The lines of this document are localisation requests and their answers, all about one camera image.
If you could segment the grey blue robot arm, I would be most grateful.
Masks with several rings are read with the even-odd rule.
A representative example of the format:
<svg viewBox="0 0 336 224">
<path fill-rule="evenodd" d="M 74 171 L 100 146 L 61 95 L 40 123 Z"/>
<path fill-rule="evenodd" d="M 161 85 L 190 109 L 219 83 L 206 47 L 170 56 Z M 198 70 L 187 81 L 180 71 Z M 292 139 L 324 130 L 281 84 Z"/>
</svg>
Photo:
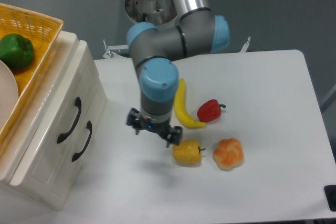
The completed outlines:
<svg viewBox="0 0 336 224">
<path fill-rule="evenodd" d="M 131 109 L 127 125 L 179 145 L 182 128 L 170 126 L 178 89 L 175 60 L 225 49 L 230 42 L 226 19 L 214 15 L 207 0 L 172 0 L 178 24 L 157 28 L 145 19 L 133 25 L 126 40 L 141 91 L 141 108 Z"/>
</svg>

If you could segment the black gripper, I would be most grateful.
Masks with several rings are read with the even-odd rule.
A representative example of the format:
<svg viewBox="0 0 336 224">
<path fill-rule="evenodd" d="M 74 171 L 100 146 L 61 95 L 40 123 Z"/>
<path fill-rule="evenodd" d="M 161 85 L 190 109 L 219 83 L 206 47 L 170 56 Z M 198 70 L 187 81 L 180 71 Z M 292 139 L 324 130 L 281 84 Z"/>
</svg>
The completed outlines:
<svg viewBox="0 0 336 224">
<path fill-rule="evenodd" d="M 182 127 L 170 126 L 170 118 L 170 112 L 162 115 L 148 114 L 145 112 L 140 114 L 137 109 L 131 108 L 127 116 L 126 125 L 131 126 L 135 130 L 136 135 L 138 135 L 140 131 L 146 130 L 160 137 L 165 137 L 166 148 L 169 148 L 171 145 L 179 146 L 183 134 Z"/>
</svg>

